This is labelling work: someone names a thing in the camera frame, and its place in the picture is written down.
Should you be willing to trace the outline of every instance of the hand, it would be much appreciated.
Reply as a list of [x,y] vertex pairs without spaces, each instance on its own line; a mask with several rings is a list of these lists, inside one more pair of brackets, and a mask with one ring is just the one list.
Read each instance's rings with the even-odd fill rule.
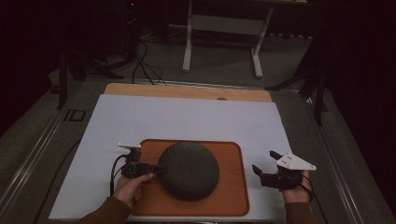
[[[309,181],[306,178],[309,178],[309,172],[308,171],[303,171],[303,181],[302,184],[304,187],[306,187],[309,190],[312,190],[312,187],[309,183]],[[283,194],[283,200],[285,203],[309,203],[310,198],[308,192],[305,191],[305,189],[301,188],[300,186],[297,186],[295,189],[281,189],[280,190]]]
[[133,201],[138,201],[141,198],[140,184],[149,181],[152,177],[153,174],[141,175],[135,179],[128,179],[122,176],[117,181],[117,186],[112,197],[115,197],[132,209],[134,206]]

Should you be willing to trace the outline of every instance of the orange cutting board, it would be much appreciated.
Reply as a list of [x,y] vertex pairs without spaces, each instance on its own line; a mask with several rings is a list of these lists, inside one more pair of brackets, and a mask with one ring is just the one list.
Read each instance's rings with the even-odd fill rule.
[[[157,164],[163,152],[177,140],[147,139],[141,143],[140,162]],[[241,148],[233,142],[194,141],[209,149],[219,164],[219,183],[197,202],[172,196],[154,176],[142,186],[142,199],[134,205],[134,216],[242,217],[249,210]]]

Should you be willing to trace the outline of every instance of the cable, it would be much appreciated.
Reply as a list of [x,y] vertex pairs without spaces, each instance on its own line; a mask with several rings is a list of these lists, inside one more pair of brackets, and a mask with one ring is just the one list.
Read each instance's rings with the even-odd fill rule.
[[322,206],[321,206],[321,204],[320,204],[320,201],[319,201],[319,199],[318,199],[318,196],[317,196],[316,193],[314,192],[314,185],[312,184],[311,180],[310,180],[308,177],[306,177],[306,176],[304,176],[304,175],[301,175],[301,177],[305,178],[305,179],[308,181],[309,185],[311,186],[311,190],[310,190],[310,189],[308,189],[306,186],[304,186],[302,183],[298,183],[297,181],[295,181],[295,180],[294,180],[293,178],[291,178],[290,176],[284,175],[284,174],[282,174],[282,175],[283,175],[284,177],[288,178],[289,180],[291,180],[292,182],[294,182],[295,184],[297,184],[297,185],[298,185],[299,187],[301,187],[302,189],[304,189],[304,190],[308,193],[308,195],[309,195],[309,201],[310,201],[310,202],[312,202],[313,199],[315,199],[315,201],[317,201],[317,204],[318,204],[320,213],[321,213],[321,215],[322,215],[322,217],[323,217],[323,220],[324,220],[324,222],[325,222],[326,224],[328,224],[329,221],[327,220],[326,215],[324,214],[324,211],[323,211],[323,208],[322,208]]
[[127,155],[120,155],[120,156],[118,156],[118,157],[116,158],[116,160],[114,161],[114,163],[113,163],[113,168],[111,169],[111,176],[110,176],[110,196],[113,195],[113,193],[114,193],[114,178],[115,178],[114,170],[116,169],[117,162],[119,162],[119,160],[120,160],[121,158],[126,158],[126,156],[127,156]]
[[116,178],[117,174],[120,172],[120,170],[122,169],[123,166],[120,167],[120,169],[113,175],[113,179]]
[[69,157],[70,153],[73,151],[73,149],[81,142],[81,139],[79,139],[73,146],[70,147],[70,149],[67,151],[67,154],[64,156],[64,158],[62,159],[61,163],[58,166],[58,169],[56,169],[56,173],[55,176],[52,178],[50,185],[49,185],[49,189],[47,190],[46,196],[44,197],[43,202],[40,205],[40,208],[38,209],[38,213],[35,216],[35,220],[33,221],[34,224],[37,223],[38,219],[40,218],[41,215],[41,211],[44,208],[44,204],[46,203],[48,197],[50,196],[50,190],[52,189],[53,183],[55,182],[56,177],[59,174],[59,171],[61,170],[62,166],[64,165],[64,162],[66,161],[66,159]]
[[311,180],[310,180],[308,177],[306,177],[306,176],[304,176],[304,175],[302,175],[302,177],[305,178],[306,180],[308,180],[309,184],[311,185],[311,188],[312,188],[311,193],[314,195],[314,198],[315,198],[315,200],[317,201],[317,204],[318,204],[320,213],[321,213],[322,216],[323,216],[324,222],[325,222],[325,223],[329,223],[328,220],[327,220],[327,218],[326,218],[326,216],[325,216],[325,214],[324,214],[324,211],[323,211],[323,208],[322,208],[322,206],[321,206],[321,203],[320,203],[320,201],[319,201],[319,199],[318,199],[318,196],[317,196],[317,194],[314,192],[314,185],[312,184]]
[[[142,57],[140,57],[139,55],[136,55],[137,65],[136,65],[136,67],[134,68],[134,71],[133,71],[133,73],[132,73],[132,83],[134,84],[134,77],[135,77],[135,75],[136,75],[137,68],[138,68],[138,67],[141,67],[141,68],[142,68],[142,71],[143,71],[143,74],[145,75],[145,77],[149,80],[149,82],[150,82],[152,85],[156,85],[159,81],[161,81],[163,84],[166,85],[165,81],[162,79],[163,69],[162,69],[161,67],[158,67],[158,66],[150,66],[150,65],[148,65],[148,64],[144,61],[144,58],[145,58],[146,55],[148,54],[149,47],[148,47],[144,42],[142,42],[142,41],[139,41],[139,43],[145,47],[145,52],[144,52],[144,54],[143,54]],[[148,69],[158,78],[158,80],[156,81],[156,83],[154,83],[154,82],[152,81],[151,77],[149,76],[149,73],[148,73],[148,72],[146,71],[146,69],[145,69],[145,66],[147,66]],[[160,75],[158,75],[158,74],[152,69],[152,68],[154,68],[154,67],[155,67],[155,68],[159,68],[159,69],[161,70],[161,74],[160,74]]]
[[[143,56],[142,56],[142,58],[141,59],[144,59],[145,57],[146,57],[146,55],[147,55],[147,53],[148,53],[148,51],[149,51],[149,48],[147,47],[147,45],[143,45],[143,46],[145,46],[145,52],[144,52],[144,54],[143,54]],[[141,60],[137,60],[137,65],[136,65],[136,67],[134,68],[134,71],[132,72],[132,84],[134,84],[134,76],[136,75],[136,70],[137,70],[137,68],[139,67],[139,65],[141,64]]]

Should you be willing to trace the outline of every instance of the wooden edge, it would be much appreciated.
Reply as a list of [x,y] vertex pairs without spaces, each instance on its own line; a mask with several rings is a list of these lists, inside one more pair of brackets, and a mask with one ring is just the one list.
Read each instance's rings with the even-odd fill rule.
[[268,91],[240,90],[230,88],[110,83],[105,89],[105,94],[208,100],[224,98],[231,101],[273,102]]

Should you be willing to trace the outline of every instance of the dark round object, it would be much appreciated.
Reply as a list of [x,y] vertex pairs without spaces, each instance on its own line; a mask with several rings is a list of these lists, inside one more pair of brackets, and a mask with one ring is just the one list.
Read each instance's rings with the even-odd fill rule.
[[166,167],[159,175],[163,186],[184,201],[198,201],[208,196],[219,182],[219,165],[202,145],[179,142],[167,148],[158,161]]

